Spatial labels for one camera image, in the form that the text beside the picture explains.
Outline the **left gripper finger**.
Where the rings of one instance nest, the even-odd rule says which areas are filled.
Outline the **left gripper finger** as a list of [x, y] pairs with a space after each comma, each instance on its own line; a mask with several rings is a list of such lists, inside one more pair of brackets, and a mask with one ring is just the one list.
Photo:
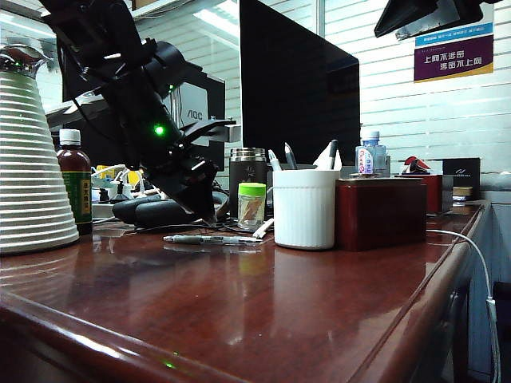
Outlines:
[[216, 222], [212, 198], [212, 182], [217, 167], [200, 167], [196, 170], [181, 169], [159, 175], [159, 188], [182, 208], [207, 223]]

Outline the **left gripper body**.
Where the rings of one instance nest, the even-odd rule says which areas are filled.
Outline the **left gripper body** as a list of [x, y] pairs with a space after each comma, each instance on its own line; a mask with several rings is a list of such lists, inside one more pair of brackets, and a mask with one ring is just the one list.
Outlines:
[[211, 184], [218, 172], [215, 148], [188, 144], [141, 144], [138, 159], [152, 184]]

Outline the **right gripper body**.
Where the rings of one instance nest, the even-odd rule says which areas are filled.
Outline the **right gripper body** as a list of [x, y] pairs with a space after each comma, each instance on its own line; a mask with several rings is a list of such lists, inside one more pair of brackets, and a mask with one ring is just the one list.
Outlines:
[[412, 38], [479, 22], [483, 1], [472, 0], [391, 0], [386, 4], [374, 35], [395, 32], [396, 38]]

